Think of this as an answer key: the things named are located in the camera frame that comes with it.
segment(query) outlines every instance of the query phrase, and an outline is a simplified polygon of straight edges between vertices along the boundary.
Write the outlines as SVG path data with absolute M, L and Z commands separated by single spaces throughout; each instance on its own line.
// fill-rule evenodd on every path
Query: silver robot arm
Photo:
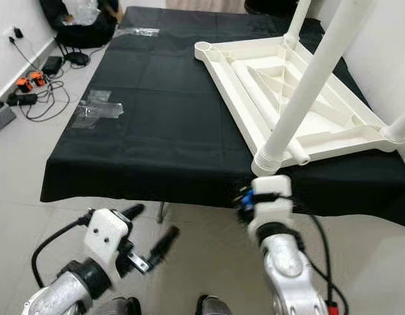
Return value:
M 313 287 L 310 262 L 299 250 L 295 231 L 289 228 L 293 204 L 286 197 L 291 197 L 291 181 L 278 175 L 256 178 L 242 199 L 244 207 L 254 208 L 248 232 L 265 254 L 274 314 L 328 315 L 323 298 Z

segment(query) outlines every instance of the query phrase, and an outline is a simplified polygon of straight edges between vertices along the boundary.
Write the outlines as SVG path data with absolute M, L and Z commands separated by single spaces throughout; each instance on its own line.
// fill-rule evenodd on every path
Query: table leg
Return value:
M 165 216 L 165 212 L 164 212 L 164 201 L 160 202 L 160 207 L 158 208 L 158 214 L 157 214 L 157 223 L 161 224 L 164 221 L 164 216 Z

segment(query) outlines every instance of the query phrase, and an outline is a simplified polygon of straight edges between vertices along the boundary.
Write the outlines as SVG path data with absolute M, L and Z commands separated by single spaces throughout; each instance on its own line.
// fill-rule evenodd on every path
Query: white tube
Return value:
M 372 2 L 344 0 L 341 3 L 286 110 L 266 144 L 255 154 L 252 171 L 256 175 L 272 175 L 279 170 L 284 150 L 354 37 Z
M 307 11 L 309 10 L 311 0 L 300 0 L 295 13 L 293 20 L 289 26 L 288 32 L 284 35 L 284 43 L 287 44 L 291 49 L 294 49 L 296 44 L 299 42 L 301 26 L 305 21 Z
M 273 130 L 280 119 L 280 116 L 276 112 L 274 106 L 270 103 L 264 92 L 258 86 L 256 81 L 252 78 L 246 65 L 241 61 L 235 61 L 231 63 L 236 75 L 240 82 L 244 86 L 245 90 L 255 103 L 257 109 L 260 111 L 263 119 L 266 121 L 269 129 Z M 290 154 L 296 160 L 299 165 L 306 165 L 310 161 L 310 156 L 305 152 L 305 149 L 301 146 L 300 142 L 293 138 L 287 147 Z
M 382 128 L 381 134 L 390 141 L 403 143 L 405 141 L 405 114 L 395 120 L 392 125 Z

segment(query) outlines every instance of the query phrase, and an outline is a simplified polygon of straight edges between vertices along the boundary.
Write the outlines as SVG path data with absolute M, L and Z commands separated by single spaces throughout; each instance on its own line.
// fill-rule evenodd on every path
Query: electrical outlet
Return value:
M 3 38 L 4 38 L 4 40 L 6 40 L 6 41 L 9 41 L 8 40 L 8 37 L 13 37 L 13 38 L 15 38 L 15 35 L 14 35 L 14 26 L 9 26 L 9 27 L 7 27 L 6 29 L 5 29 L 5 31 L 3 31 Z

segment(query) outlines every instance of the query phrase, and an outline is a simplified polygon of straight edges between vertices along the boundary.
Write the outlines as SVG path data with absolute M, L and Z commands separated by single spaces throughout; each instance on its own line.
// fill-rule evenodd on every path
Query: clear tape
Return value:
M 108 102 L 111 91 L 91 90 L 87 100 L 80 100 L 71 128 L 94 129 L 100 118 L 117 119 L 123 114 L 122 103 Z
M 130 34 L 137 36 L 152 36 L 157 37 L 160 32 L 158 28 L 118 28 L 113 35 L 113 38 Z

